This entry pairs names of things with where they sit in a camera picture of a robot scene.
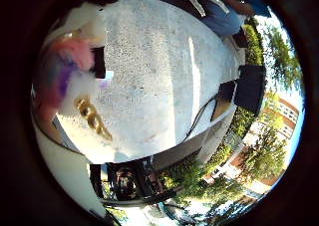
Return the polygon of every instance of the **person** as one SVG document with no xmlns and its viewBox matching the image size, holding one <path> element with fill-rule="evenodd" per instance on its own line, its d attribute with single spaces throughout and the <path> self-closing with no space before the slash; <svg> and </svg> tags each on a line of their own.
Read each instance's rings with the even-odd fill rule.
<svg viewBox="0 0 319 226">
<path fill-rule="evenodd" d="M 262 0 L 221 0 L 228 13 L 219 5 L 209 0 L 198 0 L 203 6 L 206 16 L 200 21 L 220 37 L 234 35 L 239 32 L 243 20 L 240 16 L 271 17 L 267 5 Z"/>
</svg>

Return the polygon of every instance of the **shrub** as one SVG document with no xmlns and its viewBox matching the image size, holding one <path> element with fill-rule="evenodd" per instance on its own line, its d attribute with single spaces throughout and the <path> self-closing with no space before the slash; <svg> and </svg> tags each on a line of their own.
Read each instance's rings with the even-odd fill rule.
<svg viewBox="0 0 319 226">
<path fill-rule="evenodd" d="M 244 25 L 244 30 L 248 41 L 248 48 L 245 52 L 246 64 L 263 65 L 263 50 L 258 39 L 258 33 L 250 25 Z"/>
</svg>

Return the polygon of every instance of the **white fur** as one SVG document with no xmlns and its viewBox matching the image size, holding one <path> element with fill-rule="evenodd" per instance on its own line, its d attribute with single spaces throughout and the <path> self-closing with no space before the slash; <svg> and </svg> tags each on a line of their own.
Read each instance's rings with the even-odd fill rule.
<svg viewBox="0 0 319 226">
<path fill-rule="evenodd" d="M 97 95 L 98 89 L 98 82 L 92 73 L 80 70 L 73 72 L 69 80 L 66 96 L 59 107 L 59 114 L 78 114 L 79 112 L 74 106 L 74 99 L 85 95 L 93 99 Z"/>
</svg>

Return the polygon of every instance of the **building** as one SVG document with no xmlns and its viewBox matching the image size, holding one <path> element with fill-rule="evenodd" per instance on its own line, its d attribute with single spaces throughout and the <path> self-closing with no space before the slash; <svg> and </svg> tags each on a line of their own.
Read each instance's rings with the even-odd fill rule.
<svg viewBox="0 0 319 226">
<path fill-rule="evenodd" d="M 279 139 L 285 139 L 287 141 L 287 153 L 284 167 L 277 177 L 264 180 L 253 180 L 251 183 L 243 185 L 245 187 L 245 195 L 243 196 L 242 201 L 246 203 L 255 202 L 257 199 L 268 193 L 272 186 L 285 172 L 285 169 L 289 163 L 290 139 L 299 117 L 299 110 L 290 101 L 279 96 L 276 96 L 276 101 L 274 103 L 264 105 L 261 113 L 275 113 L 278 118 L 281 118 L 280 125 L 278 126 L 277 136 Z M 240 153 L 247 150 L 249 145 L 253 145 L 258 140 L 258 135 L 267 122 L 267 120 L 264 122 L 254 122 L 245 138 L 241 141 L 236 140 L 236 145 L 232 146 L 232 156 L 229 157 L 226 162 L 219 165 L 216 170 L 212 172 L 211 177 L 216 178 L 220 174 L 224 174 L 224 176 L 229 179 L 234 179 L 237 177 L 241 172 L 239 167 L 240 163 L 242 162 Z M 205 176 L 205 180 L 207 182 L 213 182 L 213 180 L 209 179 L 207 175 Z"/>
</svg>

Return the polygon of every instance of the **pavement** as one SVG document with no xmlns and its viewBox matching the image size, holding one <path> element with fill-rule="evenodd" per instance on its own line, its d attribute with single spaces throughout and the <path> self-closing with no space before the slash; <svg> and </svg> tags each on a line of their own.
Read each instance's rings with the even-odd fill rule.
<svg viewBox="0 0 319 226">
<path fill-rule="evenodd" d="M 238 48 L 231 37 L 223 39 L 223 43 L 231 51 L 232 58 L 235 58 L 238 63 L 238 67 L 240 65 L 244 65 L 245 50 Z M 238 77 L 238 72 L 236 70 L 230 69 L 230 71 L 234 79 Z M 197 159 L 200 163 L 207 163 L 221 144 L 222 139 L 231 124 L 234 113 L 235 111 L 230 113 L 214 126 L 208 128 L 206 131 L 185 143 L 156 154 L 153 161 L 154 169 L 164 169 L 195 152 L 197 153 Z"/>
</svg>

